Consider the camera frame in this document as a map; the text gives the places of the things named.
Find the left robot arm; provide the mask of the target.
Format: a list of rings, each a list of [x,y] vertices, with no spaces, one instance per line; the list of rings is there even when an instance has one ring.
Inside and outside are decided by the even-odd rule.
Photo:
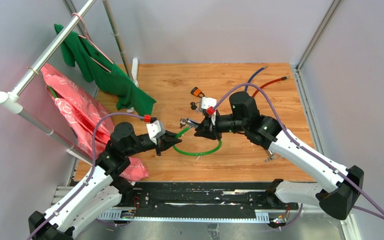
[[[74,240],[102,213],[133,201],[133,185],[121,177],[130,156],[154,150],[157,155],[181,143],[175,133],[156,120],[146,124],[147,133],[137,135],[129,122],[115,126],[103,152],[95,158],[84,178],[44,213],[28,218],[30,240]]]

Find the green cable lock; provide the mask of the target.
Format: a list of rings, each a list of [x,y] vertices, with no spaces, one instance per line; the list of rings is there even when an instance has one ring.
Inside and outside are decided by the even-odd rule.
[[[177,133],[175,137],[178,139],[178,138],[182,137],[187,131],[189,131],[191,129],[196,129],[198,126],[199,126],[199,123],[192,120],[192,119],[181,118],[180,119],[180,128],[181,129],[184,128],[184,129],[181,130],[179,133]],[[206,151],[197,151],[196,147],[193,149],[193,151],[184,151],[184,150],[179,149],[177,147],[177,145],[174,145],[173,149],[176,152],[178,152],[179,154],[182,154],[185,156],[197,156],[199,158],[200,156],[210,155],[210,154],[217,152],[222,147],[222,141],[218,140],[217,142],[218,142],[218,144],[216,147],[214,147],[213,149],[210,149],[210,150],[206,150]]]

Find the orange black padlock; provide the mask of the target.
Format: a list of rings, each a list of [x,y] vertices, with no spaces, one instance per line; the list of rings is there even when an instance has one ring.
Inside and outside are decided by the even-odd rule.
[[[201,89],[199,89],[198,87],[194,87],[190,93],[195,96],[195,97],[198,97],[198,98],[202,98],[202,97],[205,97],[205,94],[202,92]]]

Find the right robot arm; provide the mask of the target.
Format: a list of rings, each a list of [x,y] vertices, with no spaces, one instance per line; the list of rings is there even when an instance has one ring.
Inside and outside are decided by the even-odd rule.
[[[215,111],[195,128],[196,137],[220,140],[223,133],[243,134],[253,144],[286,158],[314,178],[314,182],[275,179],[266,190],[272,209],[283,204],[319,206],[326,214],[345,220],[360,196],[364,171],[334,162],[298,139],[271,116],[260,114],[255,99],[244,91],[229,97],[231,114]]]

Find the black padlock keys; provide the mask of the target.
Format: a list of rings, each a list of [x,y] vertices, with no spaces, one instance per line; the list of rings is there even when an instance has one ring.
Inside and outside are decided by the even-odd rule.
[[[199,108],[198,108],[198,106],[196,105],[195,102],[191,102],[190,103],[190,109],[193,110],[193,111],[199,112]]]

